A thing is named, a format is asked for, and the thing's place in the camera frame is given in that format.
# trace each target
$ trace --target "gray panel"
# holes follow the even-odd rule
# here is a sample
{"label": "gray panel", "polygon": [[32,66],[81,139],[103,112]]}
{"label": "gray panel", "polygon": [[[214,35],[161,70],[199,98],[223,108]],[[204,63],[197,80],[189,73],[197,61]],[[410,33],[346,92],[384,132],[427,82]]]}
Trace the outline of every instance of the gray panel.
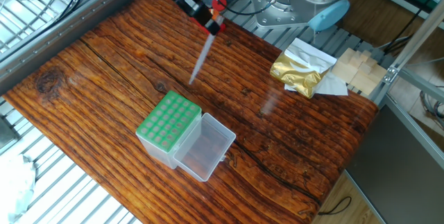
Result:
{"label": "gray panel", "polygon": [[443,223],[444,171],[388,106],[348,173],[387,223]]}

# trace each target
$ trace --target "wooden table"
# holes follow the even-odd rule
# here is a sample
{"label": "wooden table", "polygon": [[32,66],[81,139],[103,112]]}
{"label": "wooden table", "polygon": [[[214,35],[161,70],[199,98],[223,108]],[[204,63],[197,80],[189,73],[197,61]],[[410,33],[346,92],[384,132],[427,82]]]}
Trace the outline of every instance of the wooden table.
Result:
{"label": "wooden table", "polygon": [[[205,39],[169,0],[135,0],[3,97],[144,223],[310,223],[377,106],[284,91],[280,50],[230,22],[189,86]],[[237,134],[208,182],[135,136],[169,90]]]}

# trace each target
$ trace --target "metal wire rack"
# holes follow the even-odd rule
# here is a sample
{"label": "metal wire rack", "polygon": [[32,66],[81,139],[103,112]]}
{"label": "metal wire rack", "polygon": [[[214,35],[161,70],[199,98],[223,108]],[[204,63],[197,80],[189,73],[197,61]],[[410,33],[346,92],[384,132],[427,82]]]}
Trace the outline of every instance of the metal wire rack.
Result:
{"label": "metal wire rack", "polygon": [[71,0],[6,0],[0,12],[0,63],[13,47],[26,44],[51,25]]}

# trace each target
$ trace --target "plastic container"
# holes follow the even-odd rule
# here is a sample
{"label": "plastic container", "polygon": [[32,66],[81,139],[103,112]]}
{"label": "plastic container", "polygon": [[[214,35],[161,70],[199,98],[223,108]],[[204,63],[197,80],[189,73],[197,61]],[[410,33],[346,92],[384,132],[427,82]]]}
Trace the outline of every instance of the plastic container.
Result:
{"label": "plastic container", "polygon": [[180,166],[200,182],[210,178],[236,139],[213,116],[202,117],[200,107],[174,92],[160,101],[136,135],[151,156],[172,169]]}

